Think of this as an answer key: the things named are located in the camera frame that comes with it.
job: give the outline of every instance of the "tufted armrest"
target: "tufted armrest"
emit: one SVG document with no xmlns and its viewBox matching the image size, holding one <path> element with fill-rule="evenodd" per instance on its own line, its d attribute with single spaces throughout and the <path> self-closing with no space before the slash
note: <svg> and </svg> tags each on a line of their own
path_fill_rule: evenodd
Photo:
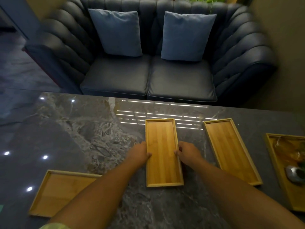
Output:
<svg viewBox="0 0 305 229">
<path fill-rule="evenodd" d="M 67 92 L 82 94 L 84 80 L 100 42 L 80 0 L 68 0 L 42 21 L 25 51 Z"/>
<path fill-rule="evenodd" d="M 217 104 L 239 106 L 274 73 L 277 59 L 246 6 L 225 23 L 210 61 Z"/>
</svg>

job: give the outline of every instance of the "yellow-green sleeve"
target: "yellow-green sleeve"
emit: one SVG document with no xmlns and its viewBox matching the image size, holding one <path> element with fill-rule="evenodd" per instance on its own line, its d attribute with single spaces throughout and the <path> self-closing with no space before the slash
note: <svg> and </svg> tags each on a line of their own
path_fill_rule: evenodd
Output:
<svg viewBox="0 0 305 229">
<path fill-rule="evenodd" d="M 49 223 L 40 227 L 40 229 L 70 229 L 70 228 L 61 223 Z"/>
</svg>

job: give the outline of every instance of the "hand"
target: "hand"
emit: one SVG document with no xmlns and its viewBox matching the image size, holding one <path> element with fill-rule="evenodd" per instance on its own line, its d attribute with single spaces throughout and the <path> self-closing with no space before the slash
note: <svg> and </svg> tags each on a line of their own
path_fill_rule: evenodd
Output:
<svg viewBox="0 0 305 229">
<path fill-rule="evenodd" d="M 143 166 L 148 158 L 151 157 L 151 153 L 146 153 L 146 142 L 143 141 L 141 144 L 135 144 L 127 153 L 126 161 L 136 165 L 137 168 Z"/>
<path fill-rule="evenodd" d="M 175 150 L 174 153 L 184 164 L 195 169 L 196 164 L 203 160 L 200 151 L 192 143 L 179 141 L 178 145 L 179 150 Z"/>
</svg>

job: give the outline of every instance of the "glossy marble tabletop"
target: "glossy marble tabletop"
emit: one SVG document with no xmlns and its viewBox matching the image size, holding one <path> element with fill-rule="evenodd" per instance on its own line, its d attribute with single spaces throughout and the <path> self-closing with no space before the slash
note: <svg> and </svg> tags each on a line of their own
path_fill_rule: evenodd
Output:
<svg viewBox="0 0 305 229">
<path fill-rule="evenodd" d="M 43 92 L 0 154 L 0 228 L 42 226 L 47 219 L 28 210 L 48 169 L 104 174 L 145 140 L 145 119 L 154 118 L 174 118 L 178 140 L 214 165 L 202 122 L 232 118 L 263 180 L 258 189 L 285 205 L 264 134 L 304 135 L 291 113 Z M 110 228 L 228 228 L 189 167 L 181 187 L 147 188 L 145 173 L 131 179 Z"/>
</svg>

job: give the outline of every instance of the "silver round object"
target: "silver round object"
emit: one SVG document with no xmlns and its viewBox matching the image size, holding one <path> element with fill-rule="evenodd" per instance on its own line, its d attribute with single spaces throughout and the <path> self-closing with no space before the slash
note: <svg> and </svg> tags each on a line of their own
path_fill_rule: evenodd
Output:
<svg viewBox="0 0 305 229">
<path fill-rule="evenodd" d="M 305 172 L 299 167 L 289 165 L 285 168 L 287 178 L 296 183 L 305 183 Z"/>
</svg>

